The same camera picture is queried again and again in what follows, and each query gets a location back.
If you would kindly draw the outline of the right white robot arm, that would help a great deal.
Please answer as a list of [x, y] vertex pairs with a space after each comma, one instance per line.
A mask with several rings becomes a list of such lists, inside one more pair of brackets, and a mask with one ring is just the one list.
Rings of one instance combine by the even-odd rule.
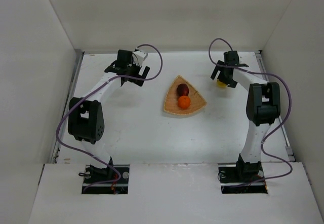
[[234, 167], [219, 167], [221, 183], [246, 183], [262, 170], [261, 143], [271, 125], [280, 116], [280, 87], [242, 69], [247, 64], [239, 62], [237, 51], [224, 53], [224, 60], [218, 61], [211, 75], [227, 87], [240, 84], [247, 92], [246, 115], [249, 128], [245, 145]]

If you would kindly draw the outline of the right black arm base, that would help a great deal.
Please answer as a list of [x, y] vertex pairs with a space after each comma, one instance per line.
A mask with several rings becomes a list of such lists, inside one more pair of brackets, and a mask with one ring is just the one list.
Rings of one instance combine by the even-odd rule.
[[239, 176], [235, 165], [220, 165], [218, 180], [222, 194], [267, 194], [267, 184], [261, 167]]

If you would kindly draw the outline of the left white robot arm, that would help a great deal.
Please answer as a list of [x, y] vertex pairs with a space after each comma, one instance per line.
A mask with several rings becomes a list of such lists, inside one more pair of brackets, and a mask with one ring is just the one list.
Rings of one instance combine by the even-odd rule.
[[73, 97], [69, 102], [68, 133], [81, 142], [85, 152], [104, 167], [90, 166], [85, 177], [94, 181], [108, 182], [119, 173], [114, 170], [110, 154], [99, 143], [104, 135], [103, 104], [125, 82], [142, 86], [150, 70], [142, 64], [148, 54], [136, 48], [134, 51], [118, 50], [117, 58], [105, 70], [99, 82], [82, 97]]

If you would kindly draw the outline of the fake orange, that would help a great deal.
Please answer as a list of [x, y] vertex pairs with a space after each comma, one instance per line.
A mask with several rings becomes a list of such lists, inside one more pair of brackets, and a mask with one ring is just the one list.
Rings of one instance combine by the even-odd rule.
[[191, 99], [189, 96], [182, 96], [178, 98], [178, 107], [180, 109], [188, 109], [191, 105]]

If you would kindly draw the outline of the fake red apple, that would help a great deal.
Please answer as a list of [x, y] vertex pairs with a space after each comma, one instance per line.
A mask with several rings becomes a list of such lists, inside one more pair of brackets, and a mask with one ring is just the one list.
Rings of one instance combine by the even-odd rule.
[[189, 87], [185, 83], [181, 83], [177, 86], [176, 93], [179, 97], [189, 95]]

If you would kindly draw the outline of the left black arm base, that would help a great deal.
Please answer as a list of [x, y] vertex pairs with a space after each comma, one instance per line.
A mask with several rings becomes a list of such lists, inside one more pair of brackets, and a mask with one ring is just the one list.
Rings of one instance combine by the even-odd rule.
[[82, 194], [127, 194], [129, 189], [130, 166], [115, 165], [114, 168], [120, 173], [120, 178], [109, 167], [97, 168], [92, 165], [87, 165], [84, 172], [78, 173], [78, 176], [83, 178]]

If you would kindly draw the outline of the fake yellow lemon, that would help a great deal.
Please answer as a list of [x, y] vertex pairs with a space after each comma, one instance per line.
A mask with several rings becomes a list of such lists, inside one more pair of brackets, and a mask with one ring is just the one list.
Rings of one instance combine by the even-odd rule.
[[221, 82], [219, 80], [217, 80], [216, 85], [219, 88], [226, 88], [227, 87], [227, 84], [225, 84], [225, 83], [223, 83], [223, 82]]

